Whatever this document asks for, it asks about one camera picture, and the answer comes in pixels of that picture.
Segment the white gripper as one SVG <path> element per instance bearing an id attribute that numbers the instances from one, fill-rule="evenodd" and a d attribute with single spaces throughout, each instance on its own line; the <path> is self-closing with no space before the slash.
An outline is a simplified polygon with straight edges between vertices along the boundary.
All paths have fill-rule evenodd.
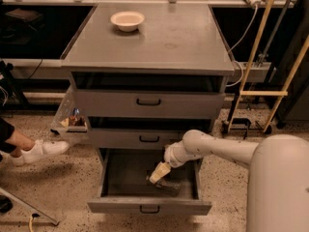
<path id="1" fill-rule="evenodd" d="M 183 143 L 180 141 L 165 147 L 164 160 L 166 162 L 160 162 L 150 176 L 149 180 L 151 183 L 156 184 L 171 171 L 171 167 L 178 168 L 186 162 L 193 160 L 193 156 L 186 151 Z"/>

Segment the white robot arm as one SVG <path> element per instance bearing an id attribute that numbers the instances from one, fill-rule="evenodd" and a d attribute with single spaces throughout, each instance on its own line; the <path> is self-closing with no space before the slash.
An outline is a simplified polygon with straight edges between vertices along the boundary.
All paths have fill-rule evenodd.
<path id="1" fill-rule="evenodd" d="M 149 180 L 155 184 L 171 169 L 208 155 L 248 169 L 246 232 L 309 232 L 308 141 L 275 134 L 256 143 L 189 130 L 165 148 Z"/>

